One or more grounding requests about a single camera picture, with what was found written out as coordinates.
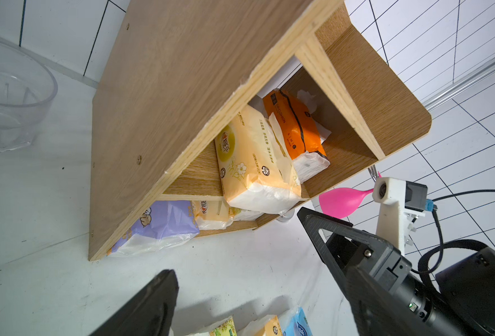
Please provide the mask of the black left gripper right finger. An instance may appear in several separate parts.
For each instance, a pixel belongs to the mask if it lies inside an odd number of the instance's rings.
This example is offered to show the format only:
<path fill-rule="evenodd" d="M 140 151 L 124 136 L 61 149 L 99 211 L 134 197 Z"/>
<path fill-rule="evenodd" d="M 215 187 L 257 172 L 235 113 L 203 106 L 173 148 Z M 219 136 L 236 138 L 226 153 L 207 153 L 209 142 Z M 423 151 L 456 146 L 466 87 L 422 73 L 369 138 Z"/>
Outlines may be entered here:
<path fill-rule="evenodd" d="M 351 267 L 345 294 L 360 335 L 461 335 L 462 321 L 415 277 L 390 292 L 369 273 Z"/>

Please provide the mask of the green-yellow floral tissue pack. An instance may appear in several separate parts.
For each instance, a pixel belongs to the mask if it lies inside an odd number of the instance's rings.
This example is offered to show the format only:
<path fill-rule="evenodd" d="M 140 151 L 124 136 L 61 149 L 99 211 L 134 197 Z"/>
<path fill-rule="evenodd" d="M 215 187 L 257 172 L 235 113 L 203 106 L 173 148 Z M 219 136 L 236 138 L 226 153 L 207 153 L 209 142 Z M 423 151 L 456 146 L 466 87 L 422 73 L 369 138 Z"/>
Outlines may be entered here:
<path fill-rule="evenodd" d="M 232 316 L 203 327 L 189 336 L 237 336 L 236 326 Z"/>

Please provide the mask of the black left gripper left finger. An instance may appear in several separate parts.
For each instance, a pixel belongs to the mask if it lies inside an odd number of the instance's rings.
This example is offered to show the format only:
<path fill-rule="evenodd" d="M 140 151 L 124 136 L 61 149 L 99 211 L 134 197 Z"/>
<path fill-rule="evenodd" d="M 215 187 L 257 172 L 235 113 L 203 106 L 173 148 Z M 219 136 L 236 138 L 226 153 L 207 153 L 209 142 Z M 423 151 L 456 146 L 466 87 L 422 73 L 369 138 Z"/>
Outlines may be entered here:
<path fill-rule="evenodd" d="M 174 270 L 162 270 L 93 335 L 169 335 L 179 284 Z"/>

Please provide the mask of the orange-yellow tissue pack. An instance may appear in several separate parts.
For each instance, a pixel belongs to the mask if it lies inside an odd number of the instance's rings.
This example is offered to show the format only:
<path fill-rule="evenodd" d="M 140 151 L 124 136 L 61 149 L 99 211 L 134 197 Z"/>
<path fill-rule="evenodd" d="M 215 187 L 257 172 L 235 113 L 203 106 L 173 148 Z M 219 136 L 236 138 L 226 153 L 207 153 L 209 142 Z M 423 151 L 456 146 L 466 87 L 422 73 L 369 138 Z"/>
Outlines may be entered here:
<path fill-rule="evenodd" d="M 283 336 L 277 315 L 267 315 L 251 321 L 238 332 L 238 336 Z"/>

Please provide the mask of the light blue tissue pack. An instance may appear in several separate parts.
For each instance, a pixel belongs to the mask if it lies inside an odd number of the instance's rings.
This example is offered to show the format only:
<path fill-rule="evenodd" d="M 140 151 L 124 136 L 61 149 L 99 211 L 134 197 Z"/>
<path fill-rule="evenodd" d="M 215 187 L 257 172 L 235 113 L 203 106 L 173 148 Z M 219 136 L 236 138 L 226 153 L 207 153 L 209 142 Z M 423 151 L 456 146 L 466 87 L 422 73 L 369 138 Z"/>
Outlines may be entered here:
<path fill-rule="evenodd" d="M 313 336 L 302 307 L 289 309 L 279 316 L 284 336 Z"/>

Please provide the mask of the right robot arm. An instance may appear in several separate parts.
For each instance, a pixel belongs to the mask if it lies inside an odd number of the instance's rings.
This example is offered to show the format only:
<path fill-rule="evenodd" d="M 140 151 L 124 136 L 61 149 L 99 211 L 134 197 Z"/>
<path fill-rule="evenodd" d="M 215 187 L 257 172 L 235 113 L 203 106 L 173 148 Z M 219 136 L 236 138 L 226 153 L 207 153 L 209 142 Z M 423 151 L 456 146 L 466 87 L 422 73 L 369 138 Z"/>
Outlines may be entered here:
<path fill-rule="evenodd" d="M 431 284 L 389 241 L 311 209 L 298 218 L 348 300 L 360 335 L 495 335 L 495 250 L 459 239 L 471 255 Z"/>

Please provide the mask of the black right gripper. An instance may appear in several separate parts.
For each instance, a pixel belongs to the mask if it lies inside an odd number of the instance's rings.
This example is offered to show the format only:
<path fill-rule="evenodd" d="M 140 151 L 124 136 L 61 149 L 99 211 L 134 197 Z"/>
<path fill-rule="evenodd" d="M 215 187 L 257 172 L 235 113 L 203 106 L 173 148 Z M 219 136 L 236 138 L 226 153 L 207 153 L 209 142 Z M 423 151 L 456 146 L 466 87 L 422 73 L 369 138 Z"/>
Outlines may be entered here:
<path fill-rule="evenodd" d="M 347 292 L 347 274 L 354 267 L 365 271 L 390 292 L 396 290 L 398 280 L 412 276 L 411 263 L 384 239 L 306 207 L 300 208 L 297 216 L 343 293 Z"/>

